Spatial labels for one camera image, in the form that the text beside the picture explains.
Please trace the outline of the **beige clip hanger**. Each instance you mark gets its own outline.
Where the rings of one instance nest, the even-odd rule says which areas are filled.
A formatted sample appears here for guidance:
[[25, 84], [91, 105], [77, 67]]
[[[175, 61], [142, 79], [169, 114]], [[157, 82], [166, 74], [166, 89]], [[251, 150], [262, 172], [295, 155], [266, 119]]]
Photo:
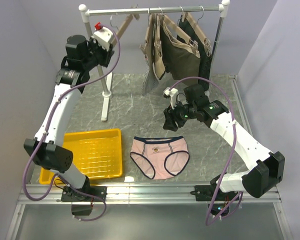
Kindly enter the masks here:
[[112, 16], [110, 17], [110, 26], [112, 28], [116, 28], [116, 35], [118, 37], [118, 39], [120, 39], [123, 34], [125, 33], [125, 31], [127, 30], [127, 28], [129, 27], [129, 25], [131, 24], [132, 20], [135, 19], [135, 20], [139, 20], [140, 19], [140, 15], [138, 13], [132, 13], [132, 14], [129, 14], [125, 19], [124, 21], [122, 22], [122, 24], [120, 25], [120, 27], [118, 26], [113, 26], [112, 24]]

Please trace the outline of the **pink underwear navy trim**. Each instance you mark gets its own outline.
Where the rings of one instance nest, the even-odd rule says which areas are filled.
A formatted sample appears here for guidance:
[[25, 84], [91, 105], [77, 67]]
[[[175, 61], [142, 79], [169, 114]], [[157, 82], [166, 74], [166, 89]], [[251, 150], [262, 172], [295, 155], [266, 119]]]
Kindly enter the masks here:
[[190, 161], [183, 136], [165, 138], [134, 137], [129, 154], [142, 174], [150, 180], [178, 176]]

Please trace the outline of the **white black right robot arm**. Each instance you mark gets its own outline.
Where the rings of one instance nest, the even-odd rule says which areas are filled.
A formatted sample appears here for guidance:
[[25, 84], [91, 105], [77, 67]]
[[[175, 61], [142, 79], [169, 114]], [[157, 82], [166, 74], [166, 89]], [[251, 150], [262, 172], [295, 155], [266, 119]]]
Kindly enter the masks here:
[[177, 100], [178, 94], [177, 89], [170, 87], [163, 92], [163, 96], [170, 99], [169, 107], [163, 111], [163, 128], [175, 132], [188, 120], [198, 120], [234, 147], [247, 167], [247, 171], [225, 173], [213, 178], [207, 196], [221, 201], [234, 192], [247, 192], [254, 198], [260, 198], [282, 181], [283, 154], [272, 152], [254, 139], [232, 118], [230, 110], [222, 102], [210, 101], [199, 84], [184, 89], [186, 104]]

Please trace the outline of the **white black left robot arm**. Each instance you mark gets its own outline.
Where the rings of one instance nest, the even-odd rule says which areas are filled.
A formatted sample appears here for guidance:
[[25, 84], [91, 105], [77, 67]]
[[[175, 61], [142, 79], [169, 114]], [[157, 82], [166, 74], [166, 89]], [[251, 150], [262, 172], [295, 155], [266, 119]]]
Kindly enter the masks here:
[[107, 67], [114, 53], [113, 37], [83, 35], [70, 36], [65, 45], [66, 56], [62, 59], [60, 70], [56, 75], [53, 98], [45, 119], [32, 139], [26, 139], [23, 147], [29, 155], [29, 161], [22, 176], [22, 189], [32, 201], [43, 200], [33, 197], [26, 187], [27, 173], [31, 163], [50, 170], [53, 177], [60, 177], [65, 183], [63, 193], [75, 196], [78, 201], [104, 202], [106, 191], [90, 185], [88, 176], [84, 175], [73, 163], [73, 152], [63, 148], [64, 134], [72, 110], [90, 84], [90, 71], [94, 67]]

